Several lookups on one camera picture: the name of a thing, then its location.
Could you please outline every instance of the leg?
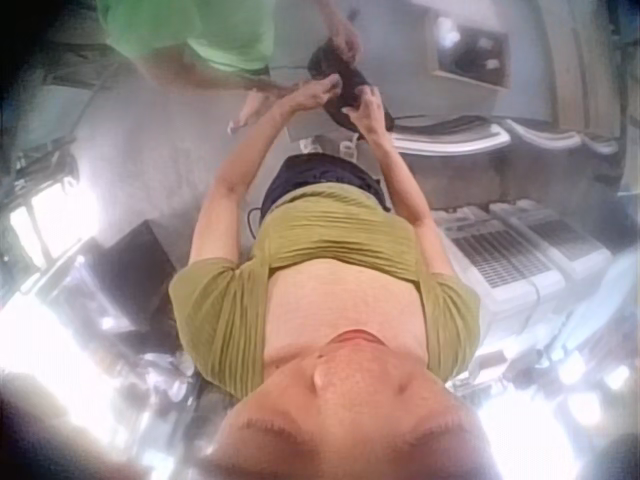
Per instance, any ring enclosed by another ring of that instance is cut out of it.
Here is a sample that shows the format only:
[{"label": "leg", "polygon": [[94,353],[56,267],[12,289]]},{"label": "leg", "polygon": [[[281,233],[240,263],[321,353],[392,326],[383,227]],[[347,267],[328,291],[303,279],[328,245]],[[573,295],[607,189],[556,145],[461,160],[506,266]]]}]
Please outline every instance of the leg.
[{"label": "leg", "polygon": [[242,110],[240,110],[238,118],[229,123],[229,127],[227,128],[229,135],[233,135],[238,130],[256,122],[271,108],[274,100],[275,98],[272,95],[251,90],[247,95]]}]

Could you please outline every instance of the short sleeve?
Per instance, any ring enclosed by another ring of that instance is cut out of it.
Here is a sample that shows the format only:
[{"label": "short sleeve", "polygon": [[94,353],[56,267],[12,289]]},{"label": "short sleeve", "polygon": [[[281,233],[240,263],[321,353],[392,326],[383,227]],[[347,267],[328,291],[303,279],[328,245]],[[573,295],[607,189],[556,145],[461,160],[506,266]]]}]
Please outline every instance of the short sleeve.
[{"label": "short sleeve", "polygon": [[226,259],[189,265],[171,282],[169,293],[185,351],[210,382],[238,398],[260,383],[262,343],[247,304],[245,266]]},{"label": "short sleeve", "polygon": [[480,342],[480,299],[451,275],[431,274],[425,292],[429,370],[443,382],[463,373]]},{"label": "short sleeve", "polygon": [[99,0],[109,43],[129,58],[186,43],[200,30],[192,0]]}]

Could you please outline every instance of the hand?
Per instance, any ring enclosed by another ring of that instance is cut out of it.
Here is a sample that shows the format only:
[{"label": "hand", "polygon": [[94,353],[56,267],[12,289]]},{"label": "hand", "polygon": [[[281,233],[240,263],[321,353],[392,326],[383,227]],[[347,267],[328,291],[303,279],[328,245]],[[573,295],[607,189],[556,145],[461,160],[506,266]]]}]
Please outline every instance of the hand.
[{"label": "hand", "polygon": [[324,80],[312,80],[304,83],[290,95],[282,99],[292,112],[313,110],[323,106],[330,98],[337,97],[342,91],[340,75],[333,74]]},{"label": "hand", "polygon": [[362,43],[353,25],[342,17],[336,18],[329,26],[329,35],[342,58],[351,65],[356,63],[362,53]]},{"label": "hand", "polygon": [[349,115],[351,121],[370,143],[372,140],[385,138],[387,128],[380,90],[377,87],[364,85],[356,92],[360,97],[359,107],[357,109],[345,107],[342,112]]}]

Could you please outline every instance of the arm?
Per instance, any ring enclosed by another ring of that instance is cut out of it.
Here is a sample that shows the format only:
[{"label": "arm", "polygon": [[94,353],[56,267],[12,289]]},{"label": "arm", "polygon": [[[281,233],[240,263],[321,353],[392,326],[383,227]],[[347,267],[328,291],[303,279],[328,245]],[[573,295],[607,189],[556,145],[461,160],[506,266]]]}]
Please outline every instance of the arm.
[{"label": "arm", "polygon": [[360,95],[359,109],[346,108],[344,111],[366,137],[380,163],[396,213],[413,226],[429,271],[455,275],[429,203],[385,129],[379,90],[362,87]]},{"label": "arm", "polygon": [[336,49],[349,63],[356,63],[362,53],[358,32],[349,20],[338,11],[333,0],[314,0],[314,3],[320,11],[322,21],[327,27],[329,37],[331,37]]},{"label": "arm", "polygon": [[134,61],[152,82],[187,90],[258,90],[284,92],[286,89],[267,78],[252,77],[239,72],[224,72],[213,67],[203,69],[184,58],[184,46],[159,48]]},{"label": "arm", "polygon": [[311,110],[338,95],[340,77],[309,82],[276,102],[231,155],[223,162],[207,193],[191,246],[189,263],[205,258],[239,260],[240,204],[271,145],[287,122],[302,110]]}]

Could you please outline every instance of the lip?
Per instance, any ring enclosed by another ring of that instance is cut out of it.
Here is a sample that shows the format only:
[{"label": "lip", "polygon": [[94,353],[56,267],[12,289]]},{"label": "lip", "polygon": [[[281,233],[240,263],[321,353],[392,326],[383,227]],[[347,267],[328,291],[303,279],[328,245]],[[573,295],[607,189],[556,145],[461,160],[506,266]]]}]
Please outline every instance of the lip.
[{"label": "lip", "polygon": [[346,332],[342,332],[340,335],[333,337],[329,344],[332,345],[335,343],[347,343],[357,340],[386,346],[386,344],[378,337],[376,337],[373,333],[362,329],[347,330]]}]

